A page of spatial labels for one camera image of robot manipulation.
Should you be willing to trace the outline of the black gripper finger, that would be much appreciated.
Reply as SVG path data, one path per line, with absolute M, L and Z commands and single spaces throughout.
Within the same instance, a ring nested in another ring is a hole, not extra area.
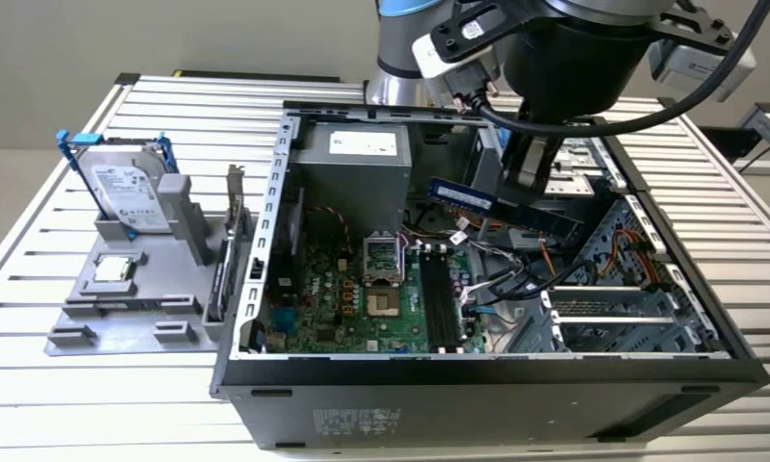
M 562 138 L 532 138 L 528 148 L 529 188 L 542 193 L 549 179 L 552 165 L 562 146 Z
M 497 135 L 502 148 L 497 196 L 508 203 L 530 205 L 534 195 L 530 188 L 518 182 L 518 175 L 532 139 L 512 131 L 498 131 Z

